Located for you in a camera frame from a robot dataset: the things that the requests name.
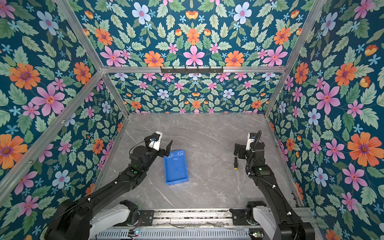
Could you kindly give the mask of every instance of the marble surface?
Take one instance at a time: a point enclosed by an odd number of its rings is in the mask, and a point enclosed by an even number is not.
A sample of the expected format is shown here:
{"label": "marble surface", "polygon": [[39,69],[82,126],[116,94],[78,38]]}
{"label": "marble surface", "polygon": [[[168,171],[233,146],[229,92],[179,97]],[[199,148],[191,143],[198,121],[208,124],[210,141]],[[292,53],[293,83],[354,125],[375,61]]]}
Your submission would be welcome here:
{"label": "marble surface", "polygon": [[246,144],[247,134],[262,130],[266,163],[290,205],[296,204],[285,179],[277,148],[262,114],[132,114],[102,185],[115,179],[130,163],[129,149],[155,131],[163,133],[160,147],[173,140],[172,150],[185,150],[189,181],[168,186],[164,160],[158,157],[148,176],[134,190],[123,194],[107,208],[128,199],[139,209],[244,208],[248,201],[265,198],[245,174],[246,162],[233,169],[235,143]]}

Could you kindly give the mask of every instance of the small pink flower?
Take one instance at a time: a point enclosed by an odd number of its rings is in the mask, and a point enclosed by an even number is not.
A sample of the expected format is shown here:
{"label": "small pink flower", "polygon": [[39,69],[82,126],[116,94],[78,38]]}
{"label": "small pink flower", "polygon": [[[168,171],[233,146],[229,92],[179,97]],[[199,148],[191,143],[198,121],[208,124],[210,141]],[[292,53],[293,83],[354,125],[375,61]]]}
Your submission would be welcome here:
{"label": "small pink flower", "polygon": [[196,66],[196,64],[197,65],[203,65],[203,61],[200,58],[204,57],[205,53],[197,52],[197,47],[195,45],[192,45],[192,47],[190,48],[190,51],[191,51],[191,53],[189,53],[189,52],[183,53],[184,57],[189,58],[185,62],[185,64],[187,66],[190,66],[193,64],[194,67]]}
{"label": "small pink flower", "polygon": [[288,92],[291,90],[291,88],[293,88],[293,77],[288,77],[287,80],[285,80],[285,90],[288,90]]}
{"label": "small pink flower", "polygon": [[358,203],[358,201],[352,198],[352,195],[350,192],[347,192],[347,195],[342,193],[341,196],[344,198],[344,200],[341,200],[341,203],[344,205],[347,205],[348,211],[352,211],[352,209],[355,211],[358,210],[358,208],[356,207],[356,203]]}
{"label": "small pink flower", "polygon": [[296,172],[297,171],[297,166],[295,163],[291,163],[291,169],[293,172]]}
{"label": "small pink flower", "polygon": [[85,115],[88,116],[89,118],[95,116],[94,112],[95,112],[95,109],[92,109],[92,107],[88,107],[88,108],[85,108],[86,109],[86,113]]}
{"label": "small pink flower", "polygon": [[171,79],[175,79],[175,76],[173,76],[172,73],[160,73],[160,76],[162,76],[161,80],[167,80],[167,82],[170,82]]}
{"label": "small pink flower", "polygon": [[215,43],[215,45],[211,44],[211,48],[209,50],[212,51],[212,54],[218,53],[220,47],[217,45],[217,43]]}
{"label": "small pink flower", "polygon": [[346,168],[343,169],[343,173],[348,176],[344,179],[344,182],[346,184],[352,183],[352,186],[356,191],[358,191],[360,188],[359,184],[363,187],[368,186],[367,182],[364,179],[360,178],[364,176],[364,170],[358,169],[357,171],[355,171],[355,166],[352,163],[348,165],[348,168],[349,171]]}
{"label": "small pink flower", "polygon": [[218,6],[220,4],[220,0],[210,0],[211,3],[215,2],[215,4]]}
{"label": "small pink flower", "polygon": [[29,195],[26,197],[25,202],[19,203],[18,207],[20,208],[19,217],[25,213],[25,215],[29,216],[32,213],[32,209],[38,208],[39,204],[35,203],[39,200],[39,197],[34,197]]}
{"label": "small pink flower", "polygon": [[293,101],[300,102],[300,98],[303,96],[303,93],[301,93],[301,87],[295,87],[295,91],[292,93],[292,95],[294,96]]}
{"label": "small pink flower", "polygon": [[243,78],[247,78],[247,73],[235,73],[235,78],[238,78],[239,81],[241,81]]}
{"label": "small pink flower", "polygon": [[104,84],[104,82],[103,82],[102,80],[100,80],[100,81],[97,83],[96,90],[97,90],[98,92],[100,92],[100,90],[103,90],[103,89],[104,89],[103,84]]}
{"label": "small pink flower", "polygon": [[295,116],[295,118],[297,118],[299,115],[300,115],[300,112],[299,112],[300,108],[298,108],[297,106],[295,106],[295,108],[293,109],[293,116]]}
{"label": "small pink flower", "polygon": [[33,103],[31,102],[28,103],[28,106],[24,105],[22,106],[22,108],[25,110],[25,112],[23,112],[23,115],[29,115],[31,119],[34,119],[35,115],[40,115],[40,112],[37,111],[39,109],[39,106],[33,106]]}
{"label": "small pink flower", "polygon": [[217,83],[213,83],[213,82],[211,81],[210,83],[207,84],[208,89],[213,90],[213,89],[217,88],[216,84],[217,84]]}
{"label": "small pink flower", "polygon": [[168,47],[168,50],[169,50],[169,53],[174,53],[176,54],[176,51],[178,51],[179,49],[176,47],[176,44],[169,44],[169,47]]}
{"label": "small pink flower", "polygon": [[65,152],[70,152],[70,147],[72,146],[72,144],[70,144],[68,141],[66,142],[61,142],[60,143],[60,146],[59,147],[59,151],[61,151],[61,154],[64,155]]}
{"label": "small pink flower", "polygon": [[7,5],[7,0],[0,0],[0,17],[5,18],[8,15],[8,17],[15,19],[15,16],[11,13],[15,10],[11,5]]}
{"label": "small pink flower", "polygon": [[178,81],[177,83],[175,83],[175,89],[177,90],[181,90],[181,89],[184,89],[184,84],[182,84],[180,81]]}
{"label": "small pink flower", "polygon": [[52,84],[56,86],[56,87],[55,87],[56,90],[59,90],[59,89],[60,89],[60,91],[64,91],[64,88],[67,86],[67,85],[65,85],[65,84],[63,83],[63,79],[61,79],[61,78],[60,78],[60,79],[55,78],[55,81],[52,82]]}
{"label": "small pink flower", "polygon": [[43,116],[47,116],[51,113],[51,109],[54,113],[59,114],[64,109],[64,105],[59,102],[63,100],[65,97],[64,93],[56,93],[55,94],[55,86],[53,84],[48,84],[46,92],[44,88],[37,87],[37,92],[42,96],[34,97],[31,100],[31,103],[35,105],[44,105],[41,109]]}
{"label": "small pink flower", "polygon": [[16,186],[15,194],[19,195],[23,191],[24,186],[29,188],[33,187],[34,183],[30,179],[36,177],[36,175],[37,175],[37,171],[33,171],[25,175],[25,177],[23,177],[18,183],[18,185]]}
{"label": "small pink flower", "polygon": [[313,139],[313,143],[311,143],[312,152],[316,152],[316,154],[319,154],[319,151],[321,151],[320,147],[320,141],[316,141]]}
{"label": "small pink flower", "polygon": [[288,156],[287,156],[288,149],[284,149],[284,145],[283,144],[280,145],[280,149],[281,149],[281,153],[283,154],[284,160],[286,162],[288,162]]}
{"label": "small pink flower", "polygon": [[93,92],[90,92],[89,95],[85,98],[85,102],[87,103],[88,101],[93,102],[93,96],[95,94]]}
{"label": "small pink flower", "polygon": [[127,52],[127,50],[120,50],[120,57],[124,57],[125,60],[127,59],[131,59],[131,53],[130,52]]}
{"label": "small pink flower", "polygon": [[260,52],[257,53],[258,56],[257,58],[261,58],[261,59],[264,59],[264,57],[267,57],[268,56],[268,50],[264,50],[262,49]]}
{"label": "small pink flower", "polygon": [[124,59],[119,58],[121,55],[120,50],[114,50],[112,53],[112,50],[108,46],[105,46],[104,50],[106,51],[106,53],[101,52],[100,55],[108,59],[107,60],[108,66],[112,66],[114,64],[116,67],[120,67],[121,66],[120,63],[123,63],[123,64],[127,63],[127,61],[125,61]]}
{"label": "small pink flower", "polygon": [[49,151],[52,148],[53,148],[53,144],[52,143],[48,144],[48,146],[45,149],[45,151],[39,156],[39,162],[44,162],[45,157],[52,157],[52,152]]}
{"label": "small pink flower", "polygon": [[244,85],[243,85],[243,87],[245,87],[245,89],[247,89],[247,88],[251,88],[252,87],[252,82],[251,82],[251,80],[249,80],[248,82],[244,82]]}
{"label": "small pink flower", "polygon": [[317,79],[317,83],[314,86],[317,87],[317,91],[319,91],[320,89],[323,90],[324,84],[325,84],[324,78],[320,78],[320,79]]}
{"label": "small pink flower", "polygon": [[375,3],[372,2],[372,0],[361,0],[361,6],[358,6],[355,8],[355,20],[359,17],[365,18],[367,15],[367,11],[372,9],[375,6]]}
{"label": "small pink flower", "polygon": [[337,145],[336,139],[332,139],[332,144],[327,142],[325,145],[330,149],[327,151],[327,156],[332,156],[334,162],[337,162],[338,157],[345,159],[344,154],[341,152],[344,149],[344,144]]}
{"label": "small pink flower", "polygon": [[328,83],[324,84],[324,93],[316,93],[317,99],[321,100],[316,109],[322,109],[324,106],[325,114],[329,114],[331,112],[331,105],[337,107],[340,105],[340,101],[338,98],[333,98],[339,93],[339,86],[333,87],[331,91],[329,91],[330,86]]}
{"label": "small pink flower", "polygon": [[172,3],[173,0],[163,0],[163,4],[166,6],[168,4],[168,2]]}
{"label": "small pink flower", "polygon": [[101,162],[104,162],[104,161],[107,159],[110,150],[111,150],[111,145],[108,144],[108,145],[107,145],[107,148],[106,148],[106,149],[103,149],[103,154],[104,154],[104,155],[100,158],[100,161],[101,161]]}
{"label": "small pink flower", "polygon": [[352,114],[353,118],[356,117],[356,114],[362,114],[361,108],[364,106],[364,104],[360,103],[358,104],[358,101],[355,100],[352,104],[348,104],[348,107],[350,108],[347,113]]}
{"label": "small pink flower", "polygon": [[268,58],[265,58],[263,60],[263,63],[269,63],[268,66],[274,66],[283,64],[283,60],[281,58],[285,57],[288,52],[281,52],[283,50],[283,45],[280,45],[276,48],[276,51],[273,51],[272,49],[268,50]]}
{"label": "small pink flower", "polygon": [[139,86],[140,86],[140,88],[142,88],[144,90],[147,89],[147,87],[148,87],[147,83],[145,83],[145,82],[143,83],[142,81],[139,82]]}
{"label": "small pink flower", "polygon": [[216,76],[216,79],[220,79],[220,82],[222,83],[224,80],[228,80],[230,73],[222,73]]}
{"label": "small pink flower", "polygon": [[156,79],[155,73],[143,73],[144,79],[148,79],[148,81],[152,82],[152,79]]}

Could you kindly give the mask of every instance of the blue tray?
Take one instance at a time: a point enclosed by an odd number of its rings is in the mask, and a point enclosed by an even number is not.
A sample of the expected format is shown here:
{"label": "blue tray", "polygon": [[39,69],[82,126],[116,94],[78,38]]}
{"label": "blue tray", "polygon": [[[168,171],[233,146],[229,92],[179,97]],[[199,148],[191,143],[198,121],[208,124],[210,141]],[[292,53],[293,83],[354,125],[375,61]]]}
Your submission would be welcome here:
{"label": "blue tray", "polygon": [[166,184],[174,185],[189,180],[185,151],[172,151],[169,157],[164,156]]}

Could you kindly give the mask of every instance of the metal beam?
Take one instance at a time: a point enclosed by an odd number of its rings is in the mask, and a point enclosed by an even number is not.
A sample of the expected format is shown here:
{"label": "metal beam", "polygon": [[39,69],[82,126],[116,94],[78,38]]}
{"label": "metal beam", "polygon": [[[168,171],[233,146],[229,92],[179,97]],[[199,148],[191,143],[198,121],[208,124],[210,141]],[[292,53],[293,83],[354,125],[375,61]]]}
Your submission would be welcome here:
{"label": "metal beam", "polygon": [[307,19],[305,20],[303,29],[301,31],[301,34],[299,35],[295,46],[292,49],[292,52],[288,58],[287,64],[286,64],[286,71],[280,78],[280,81],[277,83],[275,90],[273,91],[273,94],[269,100],[268,108],[265,110],[264,115],[268,116],[271,112],[274,104],[277,101],[277,98],[279,97],[279,94],[281,90],[284,87],[285,81],[288,79],[289,75],[292,72],[292,68],[294,64],[296,63],[297,58],[299,57],[299,54],[301,50],[304,47],[305,42],[307,41],[307,38],[317,20],[319,17],[319,14],[321,13],[321,10],[325,4],[326,0],[315,0],[315,2],[312,5],[312,8],[307,16]]}
{"label": "metal beam", "polygon": [[108,154],[108,158],[105,160],[103,168],[100,171],[99,176],[97,177],[97,180],[95,182],[95,188],[94,188],[95,191],[98,190],[101,187],[101,184],[102,184],[102,182],[104,180],[104,177],[105,177],[106,170],[109,168],[109,165],[111,164],[111,162],[113,160],[113,157],[114,157],[114,155],[116,153],[116,150],[118,149],[120,140],[121,140],[122,136],[124,135],[125,128],[127,127],[127,125],[128,125],[128,118],[125,118],[125,121],[124,121],[124,123],[121,126],[120,132],[118,133],[118,135],[117,135],[117,137],[115,139],[113,147],[112,147],[111,151]]}
{"label": "metal beam", "polygon": [[111,93],[112,98],[116,101],[116,104],[119,106],[120,111],[122,111],[124,117],[128,117],[129,112],[127,107],[124,104],[124,101],[121,98],[120,93],[118,92],[116,86],[113,84],[111,77],[109,74],[104,74],[103,81],[107,86],[109,92]]}
{"label": "metal beam", "polygon": [[104,73],[180,73],[180,71],[199,73],[199,70],[207,71],[211,69],[212,73],[216,71],[224,73],[284,73],[286,67],[284,66],[255,66],[255,67],[103,67]]}
{"label": "metal beam", "polygon": [[100,71],[103,67],[103,63],[101,62],[99,55],[96,50],[93,48],[91,42],[89,41],[87,35],[85,35],[84,27],[82,27],[79,22],[76,14],[74,13],[71,5],[67,0],[56,0],[56,4],[58,5],[60,11],[63,13],[65,19],[70,25],[72,31],[75,33],[78,38],[80,44],[84,48],[87,53],[89,59],[92,61],[97,71]]}
{"label": "metal beam", "polygon": [[97,86],[101,77],[101,71],[96,72],[89,82],[77,93],[65,109],[54,119],[53,123],[40,135],[23,157],[13,168],[4,176],[0,182],[0,205],[9,196],[12,190],[29,171],[33,163],[45,151],[47,145],[52,142],[59,133],[64,123],[68,121],[72,114],[84,102],[86,96]]}

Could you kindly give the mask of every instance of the floral wall panel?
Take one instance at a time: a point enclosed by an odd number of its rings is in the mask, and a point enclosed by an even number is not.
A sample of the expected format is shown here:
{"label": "floral wall panel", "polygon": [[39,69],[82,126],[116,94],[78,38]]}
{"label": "floral wall panel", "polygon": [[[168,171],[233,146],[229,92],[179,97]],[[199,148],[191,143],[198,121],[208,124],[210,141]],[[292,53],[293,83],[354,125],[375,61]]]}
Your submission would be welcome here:
{"label": "floral wall panel", "polygon": [[56,5],[47,3],[0,2],[0,180],[94,73]]}
{"label": "floral wall panel", "polygon": [[90,194],[123,121],[101,81],[3,203],[0,239],[42,239],[58,204]]}
{"label": "floral wall panel", "polygon": [[262,113],[280,75],[116,73],[111,78],[130,112]]}
{"label": "floral wall panel", "polygon": [[325,239],[384,238],[383,1],[324,8],[271,114]]}
{"label": "floral wall panel", "polygon": [[106,66],[276,66],[313,2],[79,1],[77,16]]}

